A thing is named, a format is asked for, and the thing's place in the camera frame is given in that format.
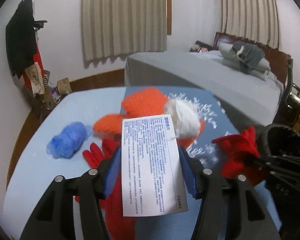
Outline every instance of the white card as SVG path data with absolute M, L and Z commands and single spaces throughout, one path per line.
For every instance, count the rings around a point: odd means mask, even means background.
M 170 114 L 122 121 L 123 216 L 159 216 L 188 210 Z

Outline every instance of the bed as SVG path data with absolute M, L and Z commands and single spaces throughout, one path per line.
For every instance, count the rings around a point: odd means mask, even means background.
M 242 131 L 250 125 L 260 133 L 271 124 L 278 110 L 291 58 L 278 49 L 256 43 L 270 62 L 274 78 L 263 81 L 222 64 L 221 42 L 233 44 L 241 38 L 216 33 L 213 51 L 140 52 L 128 56 L 125 85 L 170 85 L 199 87 L 211 91 L 221 102 L 234 126 Z

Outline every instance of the blue gripper pad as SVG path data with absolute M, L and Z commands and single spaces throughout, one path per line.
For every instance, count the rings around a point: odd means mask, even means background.
M 117 180 L 121 168 L 121 147 L 117 147 L 111 157 L 112 162 L 109 165 L 108 172 L 105 175 L 104 196 L 107 198 L 113 191 L 114 184 Z
M 198 190 L 196 188 L 195 175 L 188 162 L 188 158 L 190 157 L 188 155 L 188 152 L 184 148 L 178 147 L 178 150 L 179 150 L 179 157 L 180 157 L 183 179 L 186 183 L 188 192 L 192 195 L 193 198 L 196 198 L 196 195 L 198 194 Z

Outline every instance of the red glove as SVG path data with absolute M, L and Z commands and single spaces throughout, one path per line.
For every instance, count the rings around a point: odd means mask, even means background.
M 222 168 L 221 176 L 234 179 L 238 175 L 245 175 L 249 182 L 255 186 L 262 182 L 266 171 L 259 171 L 253 163 L 246 165 L 249 158 L 259 158 L 260 154 L 256 144 L 256 132 L 253 126 L 244 130 L 242 134 L 233 134 L 212 140 L 229 157 Z
M 90 145 L 91 152 L 85 150 L 82 155 L 91 168 L 97 168 L 102 160 L 112 156 L 119 145 L 120 143 L 114 140 L 103 139 L 102 148 L 105 155 L 95 143 Z M 111 237 L 114 240 L 134 240 L 136 218 L 123 217 L 120 174 L 114 184 L 113 192 L 106 200 L 99 200 L 99 204 L 106 211 L 105 222 Z

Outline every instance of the curtain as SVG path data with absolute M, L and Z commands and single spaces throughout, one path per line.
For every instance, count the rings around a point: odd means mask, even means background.
M 167 49 L 167 0 L 82 0 L 86 61 Z
M 223 33 L 280 47 L 276 0 L 221 0 L 221 14 Z

